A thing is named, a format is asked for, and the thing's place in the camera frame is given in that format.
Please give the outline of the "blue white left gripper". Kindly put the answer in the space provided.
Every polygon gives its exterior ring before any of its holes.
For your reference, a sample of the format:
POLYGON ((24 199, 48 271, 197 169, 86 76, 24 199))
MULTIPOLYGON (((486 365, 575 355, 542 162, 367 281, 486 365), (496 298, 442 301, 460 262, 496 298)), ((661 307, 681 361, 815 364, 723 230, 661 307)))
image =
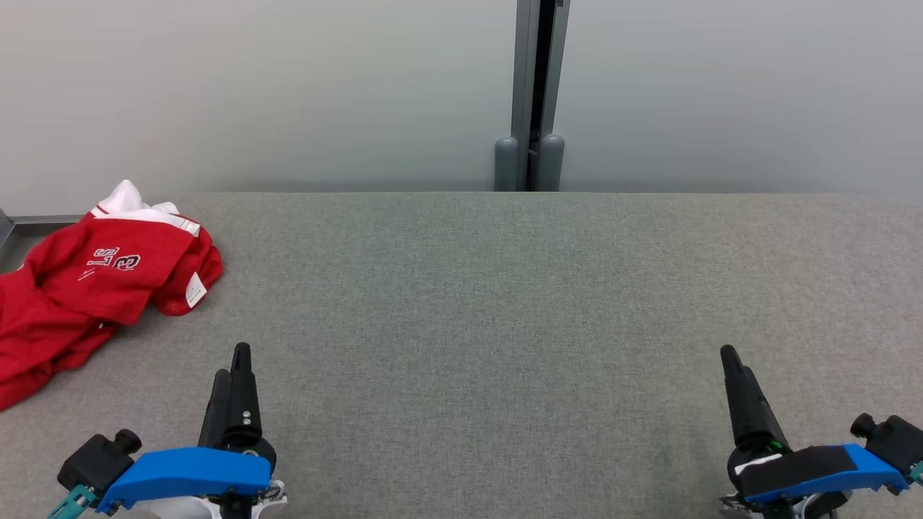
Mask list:
POLYGON ((276 518, 289 496, 273 476, 275 450, 261 436, 251 346, 240 342, 230 369, 215 374, 198 446, 143 454, 102 493, 96 512, 139 508, 158 518, 276 518), (239 435, 222 439, 228 407, 229 430, 239 435))

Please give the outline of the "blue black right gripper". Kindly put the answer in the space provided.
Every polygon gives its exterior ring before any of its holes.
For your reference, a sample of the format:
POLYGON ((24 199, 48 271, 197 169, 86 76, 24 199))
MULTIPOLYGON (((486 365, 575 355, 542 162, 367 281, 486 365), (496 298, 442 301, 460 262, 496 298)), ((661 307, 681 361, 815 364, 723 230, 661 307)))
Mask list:
POLYGON ((721 347, 721 362, 736 447, 728 458, 735 492, 721 499, 723 518, 835 518, 854 492, 909 489, 909 473, 856 443, 785 450, 787 438, 752 369, 732 345, 721 347), (757 402, 774 441, 741 449, 759 432, 757 402))

